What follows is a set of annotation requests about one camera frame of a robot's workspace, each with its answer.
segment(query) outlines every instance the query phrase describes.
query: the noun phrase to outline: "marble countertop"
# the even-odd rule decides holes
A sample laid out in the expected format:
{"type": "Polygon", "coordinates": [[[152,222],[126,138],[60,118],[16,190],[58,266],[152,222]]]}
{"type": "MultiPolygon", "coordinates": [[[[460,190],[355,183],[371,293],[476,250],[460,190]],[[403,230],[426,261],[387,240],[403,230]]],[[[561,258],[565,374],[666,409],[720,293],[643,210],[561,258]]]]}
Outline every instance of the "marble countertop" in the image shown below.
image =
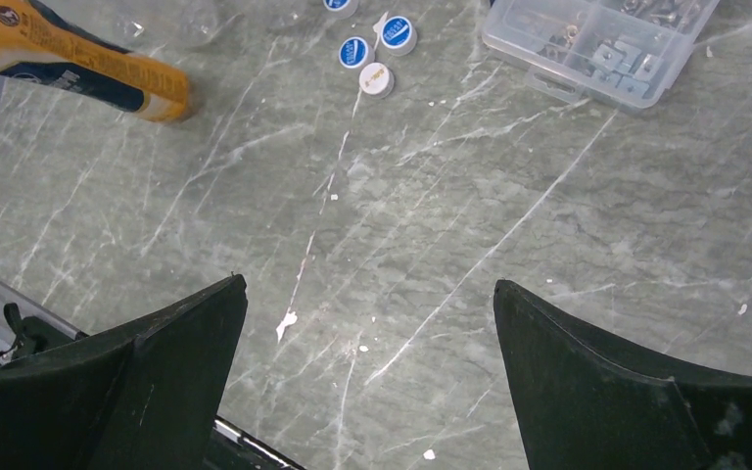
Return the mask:
{"type": "Polygon", "coordinates": [[[207,48],[153,51],[207,98],[178,125],[9,84],[0,279],[97,332],[243,273],[220,412],[310,469],[527,468],[498,278],[752,375],[752,0],[722,1],[638,116],[525,86],[480,40],[485,4],[235,17],[207,48]],[[335,53],[386,10],[419,45],[385,56],[388,99],[358,97],[335,53]]]}

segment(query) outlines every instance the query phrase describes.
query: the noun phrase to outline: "clear plastic organizer box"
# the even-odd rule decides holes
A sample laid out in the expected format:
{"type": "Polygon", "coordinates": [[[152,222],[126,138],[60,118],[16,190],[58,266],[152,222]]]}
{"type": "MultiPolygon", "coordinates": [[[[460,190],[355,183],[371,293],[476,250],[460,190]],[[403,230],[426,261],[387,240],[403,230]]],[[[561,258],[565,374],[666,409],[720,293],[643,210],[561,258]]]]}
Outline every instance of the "clear plastic organizer box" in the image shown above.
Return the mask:
{"type": "Polygon", "coordinates": [[[483,26],[495,55],[538,90],[586,93],[628,111],[673,85],[719,0],[496,0],[483,26]]]}

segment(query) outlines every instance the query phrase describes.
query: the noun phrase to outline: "round label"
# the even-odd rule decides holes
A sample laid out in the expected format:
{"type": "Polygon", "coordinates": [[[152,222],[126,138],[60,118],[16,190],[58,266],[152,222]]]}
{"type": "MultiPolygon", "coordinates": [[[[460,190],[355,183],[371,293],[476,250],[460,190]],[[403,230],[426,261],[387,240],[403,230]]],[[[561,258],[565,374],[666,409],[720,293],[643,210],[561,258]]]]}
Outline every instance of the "round label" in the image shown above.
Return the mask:
{"type": "Polygon", "coordinates": [[[368,95],[380,95],[390,89],[391,71],[382,64],[370,64],[361,71],[358,84],[368,95]]]}
{"type": "Polygon", "coordinates": [[[382,40],[389,47],[399,47],[410,39],[410,28],[405,18],[391,18],[382,27],[382,40]]]}
{"type": "Polygon", "coordinates": [[[22,20],[19,18],[19,14],[16,13],[16,10],[13,10],[10,7],[0,7],[0,22],[4,26],[18,26],[22,20]]]}
{"type": "Polygon", "coordinates": [[[342,44],[339,59],[345,67],[355,67],[367,57],[367,43],[360,37],[352,37],[342,44]]]}
{"type": "Polygon", "coordinates": [[[350,0],[324,0],[324,5],[330,10],[344,8],[348,3],[350,3],[350,0]]]}

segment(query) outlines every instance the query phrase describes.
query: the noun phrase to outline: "metal screw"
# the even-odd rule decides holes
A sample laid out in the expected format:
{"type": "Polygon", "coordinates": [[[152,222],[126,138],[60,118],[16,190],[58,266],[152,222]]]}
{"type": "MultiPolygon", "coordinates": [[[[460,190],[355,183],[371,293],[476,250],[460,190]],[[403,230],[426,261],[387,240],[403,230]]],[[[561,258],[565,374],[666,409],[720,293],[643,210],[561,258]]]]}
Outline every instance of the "metal screw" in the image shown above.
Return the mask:
{"type": "Polygon", "coordinates": [[[679,17],[678,12],[670,12],[667,15],[650,15],[650,18],[655,18],[662,23],[672,23],[679,17]]]}
{"type": "Polygon", "coordinates": [[[693,21],[696,20],[696,17],[698,17],[700,13],[702,13],[702,7],[700,5],[695,4],[690,7],[687,13],[682,15],[681,20],[679,21],[679,28],[687,28],[693,24],[693,21]]]}
{"type": "Polygon", "coordinates": [[[574,24],[570,24],[566,26],[566,32],[564,34],[564,37],[566,37],[566,40],[569,42],[573,42],[575,40],[575,37],[578,35],[578,27],[574,24]]]}

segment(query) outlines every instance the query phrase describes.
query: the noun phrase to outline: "white bottle cap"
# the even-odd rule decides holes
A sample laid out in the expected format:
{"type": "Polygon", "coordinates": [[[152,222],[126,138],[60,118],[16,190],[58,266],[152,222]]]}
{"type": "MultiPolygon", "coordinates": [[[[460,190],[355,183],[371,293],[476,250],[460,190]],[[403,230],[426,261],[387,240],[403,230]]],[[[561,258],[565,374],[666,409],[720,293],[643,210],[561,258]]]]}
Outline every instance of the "white bottle cap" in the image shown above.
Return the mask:
{"type": "Polygon", "coordinates": [[[388,52],[395,56],[404,56],[416,47],[416,28],[405,17],[393,17],[382,25],[379,35],[388,52]]]}
{"type": "Polygon", "coordinates": [[[339,49],[339,62],[351,71],[360,71],[375,60],[376,51],[359,36],[351,37],[339,49]]]}
{"type": "Polygon", "coordinates": [[[370,96],[384,98],[394,89],[394,74],[384,64],[374,62],[361,70],[358,86],[370,96]]]}
{"type": "Polygon", "coordinates": [[[351,17],[358,8],[358,0],[324,0],[324,8],[339,20],[351,17]]]}

